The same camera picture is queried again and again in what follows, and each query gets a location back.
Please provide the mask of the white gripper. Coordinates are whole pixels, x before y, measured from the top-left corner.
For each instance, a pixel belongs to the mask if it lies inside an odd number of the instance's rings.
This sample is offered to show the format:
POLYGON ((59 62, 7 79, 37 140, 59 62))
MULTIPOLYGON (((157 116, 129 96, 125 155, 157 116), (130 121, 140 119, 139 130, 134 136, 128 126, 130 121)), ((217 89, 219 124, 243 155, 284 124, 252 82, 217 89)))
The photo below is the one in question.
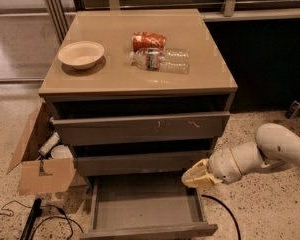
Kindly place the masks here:
POLYGON ((221 149, 214 152, 209 160, 201 159, 194 164, 182 175, 181 181, 189 188, 210 188, 222 182, 231 184, 241 178, 231 150, 221 149))

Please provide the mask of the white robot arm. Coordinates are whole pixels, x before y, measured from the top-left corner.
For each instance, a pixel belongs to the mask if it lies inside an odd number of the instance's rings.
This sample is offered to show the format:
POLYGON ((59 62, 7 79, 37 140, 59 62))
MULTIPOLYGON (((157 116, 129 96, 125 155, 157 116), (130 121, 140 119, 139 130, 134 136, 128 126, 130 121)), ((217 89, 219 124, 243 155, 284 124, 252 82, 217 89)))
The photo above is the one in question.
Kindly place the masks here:
POLYGON ((261 125, 255 140, 215 151, 189 168, 181 181, 189 188, 232 184, 250 173, 274 173, 300 168, 300 137, 275 123, 261 125))

